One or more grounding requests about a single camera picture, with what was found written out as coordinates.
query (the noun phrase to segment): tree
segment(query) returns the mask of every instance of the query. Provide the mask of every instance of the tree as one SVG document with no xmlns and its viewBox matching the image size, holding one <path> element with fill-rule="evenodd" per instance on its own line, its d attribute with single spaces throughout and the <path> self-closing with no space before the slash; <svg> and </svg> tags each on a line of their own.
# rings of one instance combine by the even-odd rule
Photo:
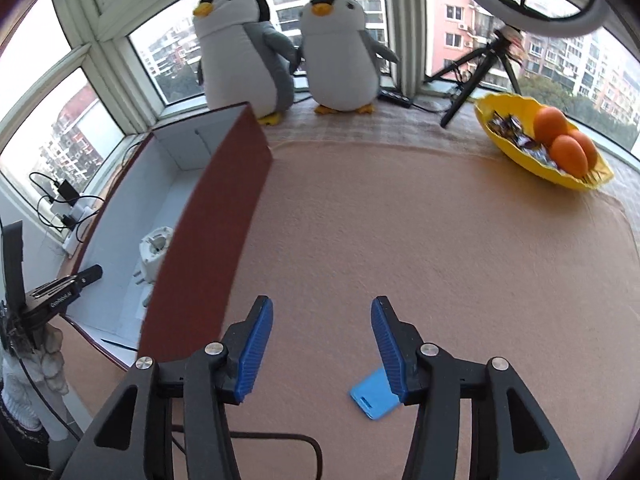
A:
<svg viewBox="0 0 640 480">
<path fill-rule="evenodd" d="M 591 100 L 582 95 L 571 95 L 561 84 L 546 77 L 521 79 L 520 91 L 522 95 L 533 97 L 542 104 L 561 109 L 627 150 L 631 150 L 638 138 L 638 129 L 634 124 L 623 124 L 609 114 L 596 110 Z"/>
<path fill-rule="evenodd" d="M 181 66 L 175 73 L 156 76 L 156 82 L 169 102 L 202 93 L 193 70 L 187 65 Z"/>
</svg>

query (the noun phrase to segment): black clamp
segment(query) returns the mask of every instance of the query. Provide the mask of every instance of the black clamp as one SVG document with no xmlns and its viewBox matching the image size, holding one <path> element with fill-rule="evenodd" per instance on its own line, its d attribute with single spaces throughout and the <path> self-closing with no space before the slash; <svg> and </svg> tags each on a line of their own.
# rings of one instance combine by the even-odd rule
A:
<svg viewBox="0 0 640 480">
<path fill-rule="evenodd" d="M 371 304 L 386 376 L 400 401 L 419 404 L 403 480 L 453 480 L 460 399 L 472 401 L 471 480 L 578 480 L 554 428 L 513 366 L 456 359 L 398 320 L 386 296 Z"/>
<path fill-rule="evenodd" d="M 62 480 L 172 480 L 172 398 L 184 398 L 189 478 L 238 480 L 225 404 L 251 392 L 273 325 L 258 296 L 247 318 L 189 358 L 140 357 L 85 432 Z"/>
</svg>

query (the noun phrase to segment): power strip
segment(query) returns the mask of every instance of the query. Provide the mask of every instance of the power strip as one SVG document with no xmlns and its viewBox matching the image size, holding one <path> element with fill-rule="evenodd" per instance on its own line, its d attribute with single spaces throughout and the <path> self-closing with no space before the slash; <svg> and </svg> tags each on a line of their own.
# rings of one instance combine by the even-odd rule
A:
<svg viewBox="0 0 640 480">
<path fill-rule="evenodd" d="M 385 90 L 383 88 L 380 89 L 378 99 L 380 99 L 381 101 L 388 101 L 403 108 L 410 108 L 411 105 L 414 104 L 413 99 L 409 99 L 408 97 L 402 95 L 400 92 Z"/>
</svg>

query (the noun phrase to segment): penguin beak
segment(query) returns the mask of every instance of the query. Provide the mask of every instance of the penguin beak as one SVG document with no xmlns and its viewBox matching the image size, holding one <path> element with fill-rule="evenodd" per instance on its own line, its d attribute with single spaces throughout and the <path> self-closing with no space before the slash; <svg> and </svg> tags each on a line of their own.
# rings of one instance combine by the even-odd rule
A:
<svg viewBox="0 0 640 480">
<path fill-rule="evenodd" d="M 202 2 L 199 6 L 193 9 L 193 15 L 198 16 L 199 18 L 204 18 L 205 16 L 209 16 L 215 7 L 213 4 L 209 2 Z"/>
<path fill-rule="evenodd" d="M 334 11 L 334 6 L 330 4 L 315 4 L 311 6 L 311 12 L 316 16 L 326 16 Z"/>
</svg>

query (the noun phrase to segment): blue phone case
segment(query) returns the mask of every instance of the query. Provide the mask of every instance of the blue phone case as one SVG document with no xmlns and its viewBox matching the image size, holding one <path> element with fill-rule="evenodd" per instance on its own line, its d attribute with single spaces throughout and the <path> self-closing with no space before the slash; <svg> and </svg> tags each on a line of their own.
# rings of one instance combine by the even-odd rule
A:
<svg viewBox="0 0 640 480">
<path fill-rule="evenodd" d="M 376 370 L 354 386 L 350 395 L 372 420 L 378 420 L 400 404 L 398 396 L 391 392 L 384 368 Z"/>
</svg>

